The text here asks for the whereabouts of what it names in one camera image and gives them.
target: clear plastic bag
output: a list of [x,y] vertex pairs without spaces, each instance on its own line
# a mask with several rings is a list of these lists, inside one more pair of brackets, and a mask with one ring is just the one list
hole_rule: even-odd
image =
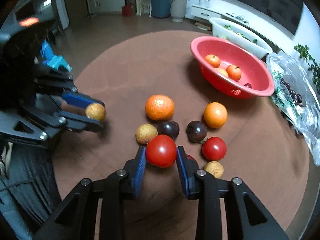
[[[267,56],[267,68],[275,82],[272,101],[284,112],[295,130],[303,134],[316,166],[320,166],[320,105],[319,95],[304,68],[292,57],[272,53]],[[302,95],[303,106],[296,106],[289,90],[281,79],[290,83],[291,89]]]

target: metal screw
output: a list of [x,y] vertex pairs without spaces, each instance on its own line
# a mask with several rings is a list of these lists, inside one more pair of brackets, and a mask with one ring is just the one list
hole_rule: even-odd
[[82,179],[81,180],[81,185],[82,186],[88,186],[90,184],[90,180],[89,179]]
[[43,133],[40,135],[40,139],[41,139],[41,140],[46,141],[47,138],[48,138],[48,135],[47,135],[45,132],[43,132]]
[[66,123],[67,120],[63,116],[60,116],[58,121],[59,121],[59,123],[64,124],[64,123]]
[[120,169],[120,170],[117,171],[117,175],[118,176],[124,176],[124,175],[126,175],[126,173],[127,172],[125,170],[123,170],[123,169]]
[[236,185],[240,185],[242,183],[242,179],[240,179],[240,178],[234,178],[232,181]]
[[202,177],[202,176],[206,175],[207,173],[204,170],[197,170],[197,174]]

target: floor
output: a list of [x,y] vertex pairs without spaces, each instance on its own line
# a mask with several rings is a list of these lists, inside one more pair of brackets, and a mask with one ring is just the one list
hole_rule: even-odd
[[52,48],[63,55],[72,67],[76,78],[82,70],[106,49],[132,37],[165,30],[185,30],[208,33],[194,25],[194,21],[171,22],[169,18],[158,19],[148,15],[122,17],[121,15],[98,15],[85,22],[70,25],[65,35],[56,37]]

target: red bowl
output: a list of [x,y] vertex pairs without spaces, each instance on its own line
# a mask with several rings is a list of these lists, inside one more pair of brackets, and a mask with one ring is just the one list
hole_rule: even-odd
[[[199,62],[204,78],[220,92],[234,98],[269,97],[275,90],[273,78],[261,60],[250,52],[225,39],[203,36],[191,42],[192,54]],[[241,79],[236,82],[221,75],[204,60],[208,54],[220,58],[220,68],[236,65],[242,71]],[[244,84],[251,84],[252,89]]]

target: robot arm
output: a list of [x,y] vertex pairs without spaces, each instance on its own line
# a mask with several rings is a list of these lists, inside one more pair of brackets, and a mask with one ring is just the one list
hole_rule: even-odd
[[0,139],[50,147],[64,130],[98,132],[100,121],[65,111],[46,114],[35,107],[36,93],[61,96],[68,104],[86,108],[104,103],[78,93],[69,73],[34,64],[52,19],[36,18],[34,24],[3,26],[0,32]]
[[[124,240],[123,200],[139,196],[146,166],[145,147],[135,159],[106,179],[82,179],[61,202],[33,240],[93,240],[98,199],[102,198],[99,239]],[[220,198],[225,201],[228,240],[289,240],[285,232],[240,179],[216,179],[177,148],[182,191],[198,199],[196,240],[222,240]]]

